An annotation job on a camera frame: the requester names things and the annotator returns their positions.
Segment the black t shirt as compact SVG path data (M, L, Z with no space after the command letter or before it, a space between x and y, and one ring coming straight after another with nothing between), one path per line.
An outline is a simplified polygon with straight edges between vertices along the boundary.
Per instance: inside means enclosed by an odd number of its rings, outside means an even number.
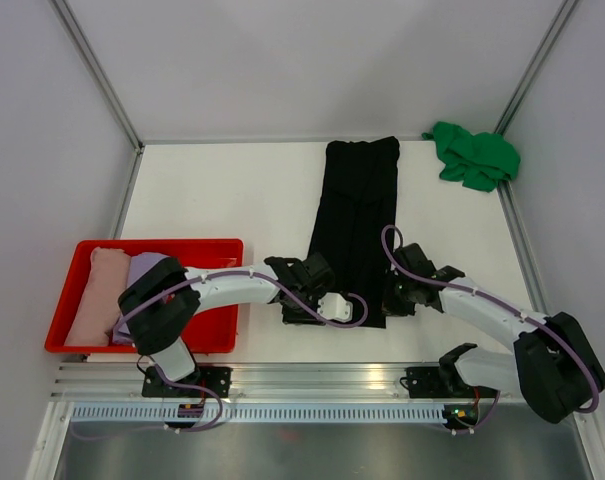
M309 252L320 253L335 275L335 288L367 303L365 327L384 329L387 271L384 227L395 223L400 143L391 136L372 142L332 141Z

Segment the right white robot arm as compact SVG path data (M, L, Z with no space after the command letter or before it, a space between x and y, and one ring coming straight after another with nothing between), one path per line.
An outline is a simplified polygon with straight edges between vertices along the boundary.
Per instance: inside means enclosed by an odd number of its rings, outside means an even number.
M543 420L557 424L597 410L605 372L575 317L521 308L481 288L452 266L438 269L416 244L382 248L393 269L388 292L397 303L455 317L504 347L498 353L463 343L438 361L438 381L452 397L472 388L518 394Z

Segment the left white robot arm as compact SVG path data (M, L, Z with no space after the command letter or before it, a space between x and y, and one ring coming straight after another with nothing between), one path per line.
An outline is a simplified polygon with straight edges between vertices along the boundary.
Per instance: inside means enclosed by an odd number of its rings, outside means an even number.
M333 284L334 274L318 253L214 270L163 257L120 295L115 329L128 332L138 354L160 368L170 389L188 396L198 389L200 372L182 334L196 314L240 304L315 308Z

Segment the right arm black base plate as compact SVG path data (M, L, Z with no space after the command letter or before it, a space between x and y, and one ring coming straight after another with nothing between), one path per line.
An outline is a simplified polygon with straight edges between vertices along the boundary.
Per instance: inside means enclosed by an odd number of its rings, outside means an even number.
M407 366L398 379L411 399L493 399L497 391L488 387L449 387L440 375L437 364L415 364Z

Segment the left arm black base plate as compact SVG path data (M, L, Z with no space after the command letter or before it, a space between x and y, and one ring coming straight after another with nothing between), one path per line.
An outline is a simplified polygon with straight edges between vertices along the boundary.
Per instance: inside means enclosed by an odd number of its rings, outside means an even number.
M227 398L231 374L229 367L204 365L183 379L167 383L155 366L149 366L145 370L141 395L144 398L208 398L211 391L220 398Z

